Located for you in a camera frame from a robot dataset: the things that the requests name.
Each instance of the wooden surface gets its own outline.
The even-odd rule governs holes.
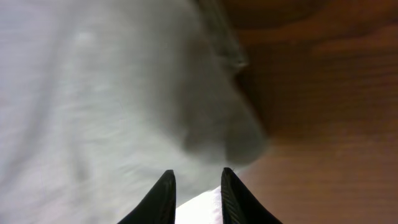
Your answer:
[[[398,1],[223,2],[271,142],[248,187],[284,223],[398,223]]]

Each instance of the white cloth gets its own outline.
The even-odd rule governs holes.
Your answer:
[[[175,224],[222,224],[221,187],[200,194],[179,206]]]
[[[264,147],[184,0],[0,0],[0,223],[116,223]]]

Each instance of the white fabric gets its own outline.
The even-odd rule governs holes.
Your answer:
[[[175,224],[222,224],[221,187],[200,194],[179,206]]]
[[[260,153],[184,0],[0,0],[0,223],[116,223],[166,169],[178,204]]]

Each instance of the wooden floor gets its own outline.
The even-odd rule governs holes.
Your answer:
[[[398,1],[223,2],[270,137],[248,187],[284,223],[398,223]]]

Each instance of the wood grain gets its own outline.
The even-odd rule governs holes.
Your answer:
[[[248,187],[284,223],[397,223],[398,1],[223,2],[270,137]]]

